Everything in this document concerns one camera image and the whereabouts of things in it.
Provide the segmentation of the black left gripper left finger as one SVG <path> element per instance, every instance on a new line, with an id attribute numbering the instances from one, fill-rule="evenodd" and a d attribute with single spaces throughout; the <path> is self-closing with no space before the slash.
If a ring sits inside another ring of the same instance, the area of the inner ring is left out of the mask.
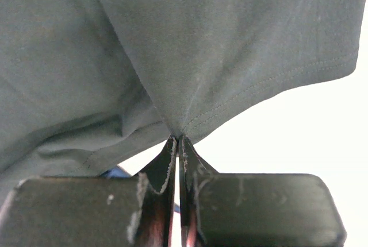
<path id="1" fill-rule="evenodd" d="M 177 141 L 129 178 L 35 177 L 1 208 L 2 246 L 170 246 Z"/>

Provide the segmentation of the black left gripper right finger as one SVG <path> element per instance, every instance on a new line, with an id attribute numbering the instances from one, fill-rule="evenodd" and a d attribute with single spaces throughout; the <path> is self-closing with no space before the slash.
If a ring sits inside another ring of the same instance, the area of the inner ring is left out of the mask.
<path id="1" fill-rule="evenodd" d="M 326 184 L 307 173 L 220 173 L 178 144 L 183 246 L 343 246 Z"/>

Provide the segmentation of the black floral print t-shirt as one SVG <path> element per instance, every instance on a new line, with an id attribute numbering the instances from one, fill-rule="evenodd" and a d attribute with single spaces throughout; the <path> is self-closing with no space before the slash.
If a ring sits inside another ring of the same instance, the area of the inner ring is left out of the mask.
<path id="1" fill-rule="evenodd" d="M 1 199 L 351 74 L 366 0 L 1 0 Z"/>

